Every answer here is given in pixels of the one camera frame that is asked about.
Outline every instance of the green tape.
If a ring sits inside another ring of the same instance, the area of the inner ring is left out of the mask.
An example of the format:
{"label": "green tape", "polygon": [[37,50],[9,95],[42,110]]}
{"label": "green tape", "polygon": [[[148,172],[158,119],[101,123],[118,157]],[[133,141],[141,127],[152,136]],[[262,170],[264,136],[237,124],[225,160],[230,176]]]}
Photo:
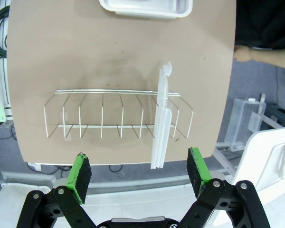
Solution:
{"label": "green tape", "polygon": [[201,193],[205,185],[212,179],[210,172],[205,164],[203,157],[201,156],[200,150],[198,148],[190,148],[190,152],[196,164],[196,168],[200,174],[201,183],[199,188],[199,193]]}
{"label": "green tape", "polygon": [[87,156],[85,154],[80,153],[77,155],[75,162],[73,164],[73,167],[71,169],[71,172],[67,178],[67,182],[65,184],[65,186],[67,186],[70,190],[74,191],[76,198],[78,199],[79,204],[82,204],[82,200],[79,197],[79,194],[77,192],[76,182],[77,182],[77,178],[78,178],[80,169],[81,169],[85,159],[87,159]]}

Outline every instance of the green gripper pad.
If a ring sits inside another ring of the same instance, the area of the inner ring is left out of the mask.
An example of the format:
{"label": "green gripper pad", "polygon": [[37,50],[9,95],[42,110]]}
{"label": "green gripper pad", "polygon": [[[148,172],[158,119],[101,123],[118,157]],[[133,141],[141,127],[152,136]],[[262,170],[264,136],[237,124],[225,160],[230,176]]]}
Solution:
{"label": "green gripper pad", "polygon": [[195,197],[202,193],[205,185],[211,180],[211,175],[198,148],[189,148],[187,158],[187,172],[195,193]]}
{"label": "green gripper pad", "polygon": [[65,186],[74,191],[79,204],[85,203],[91,176],[92,172],[88,157],[83,153],[78,154]]}

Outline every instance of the person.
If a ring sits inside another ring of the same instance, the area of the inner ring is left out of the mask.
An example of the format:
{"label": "person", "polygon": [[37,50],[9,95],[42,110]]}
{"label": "person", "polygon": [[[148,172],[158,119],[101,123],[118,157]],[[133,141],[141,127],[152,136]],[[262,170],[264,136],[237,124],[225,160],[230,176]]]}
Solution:
{"label": "person", "polygon": [[285,0],[237,0],[234,58],[285,68]]}

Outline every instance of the metal wire rack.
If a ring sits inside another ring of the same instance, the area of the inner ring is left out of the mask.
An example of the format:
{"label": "metal wire rack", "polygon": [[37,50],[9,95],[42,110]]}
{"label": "metal wire rack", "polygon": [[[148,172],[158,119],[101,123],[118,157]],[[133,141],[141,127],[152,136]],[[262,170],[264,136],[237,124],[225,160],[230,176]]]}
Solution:
{"label": "metal wire rack", "polygon": [[[70,102],[69,98],[72,94],[82,94],[83,98],[81,98],[81,101],[79,103],[78,107],[78,123],[72,123],[72,124],[67,124],[66,123],[66,112],[65,112],[65,106],[67,105],[68,102]],[[86,100],[86,98],[92,94],[98,94],[101,96],[101,118],[99,119],[99,124],[86,124],[83,123],[82,121],[82,107],[83,103]],[[120,103],[120,109],[121,109],[121,118],[118,124],[105,124],[104,121],[104,105],[105,105],[105,97],[107,94],[114,94],[116,96],[119,96],[119,103]],[[55,96],[59,95],[66,95],[66,99],[63,102],[62,105],[62,123],[56,124],[54,129],[49,132],[48,128],[48,120],[47,120],[47,107],[53,100]],[[136,97],[137,104],[141,107],[141,112],[140,112],[140,121],[139,123],[136,124],[124,124],[125,119],[124,119],[124,113],[125,113],[125,108],[124,108],[124,101],[123,101],[123,95],[133,95]],[[150,96],[151,99],[154,102],[154,105],[156,103],[156,99],[154,96],[157,95],[157,91],[142,91],[142,90],[117,90],[117,89],[67,89],[67,90],[57,90],[51,97],[50,99],[46,102],[44,105],[44,120],[45,120],[45,129],[46,129],[46,135],[47,138],[50,138],[51,135],[54,133],[54,131],[57,128],[63,128],[63,136],[64,138],[67,138],[70,131],[72,128],[79,128],[79,137],[83,138],[85,135],[85,132],[87,129],[100,129],[100,137],[101,139],[103,138],[103,131],[104,129],[117,129],[119,137],[122,139],[123,138],[123,129],[133,129],[137,138],[140,139],[142,137],[142,129],[148,129],[152,137],[154,138],[154,135],[151,131],[152,128],[154,128],[154,124],[145,124],[143,123],[144,121],[144,114],[145,114],[145,107],[140,99],[139,96]],[[190,110],[190,121],[188,122],[188,131],[186,133],[183,133],[179,128],[178,128],[178,122],[179,122],[179,116],[180,116],[180,109],[177,106],[177,104],[171,99],[172,97],[178,97]],[[171,137],[174,138],[176,131],[178,130],[181,135],[185,138],[188,138],[190,129],[191,129],[191,124],[192,124],[192,119],[193,119],[193,108],[178,94],[178,93],[168,93],[168,100],[170,104],[176,109],[176,118],[175,122],[170,125],[170,128],[172,129],[172,134]]]}

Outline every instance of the table top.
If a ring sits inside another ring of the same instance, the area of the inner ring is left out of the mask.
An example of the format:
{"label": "table top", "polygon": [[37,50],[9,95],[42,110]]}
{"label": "table top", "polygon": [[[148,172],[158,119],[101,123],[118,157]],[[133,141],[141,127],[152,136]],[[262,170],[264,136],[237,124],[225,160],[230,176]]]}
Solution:
{"label": "table top", "polygon": [[[169,90],[193,107],[194,117],[188,138],[179,131],[170,137],[165,160],[185,160],[189,147],[199,147],[204,157],[210,156],[228,93],[235,18],[236,2],[229,0],[196,0],[189,16],[172,20],[116,15],[96,0],[13,1],[7,52],[9,94],[23,159],[72,164],[84,152],[91,164],[150,162],[153,137],[148,129],[142,130],[141,139],[133,129],[124,129],[122,139],[116,129],[104,129],[102,139],[100,129],[87,129],[80,138],[78,128],[72,128],[66,139],[62,128],[47,138],[44,105],[57,89],[156,91],[159,69],[168,61],[172,64]],[[57,121],[61,123],[65,100],[59,96],[47,109],[51,131]],[[78,124],[81,100],[79,95],[69,98],[66,124]],[[133,124],[136,120],[131,116],[140,107],[131,110],[133,101],[129,98],[130,107],[126,107],[127,98],[123,100],[125,117]],[[141,100],[144,124],[154,123],[155,105]],[[86,124],[99,120],[100,101],[95,96],[87,99],[86,111],[82,110]],[[106,124],[119,124],[120,109],[115,104],[106,96]],[[183,113],[179,128],[185,129],[188,117]]]}

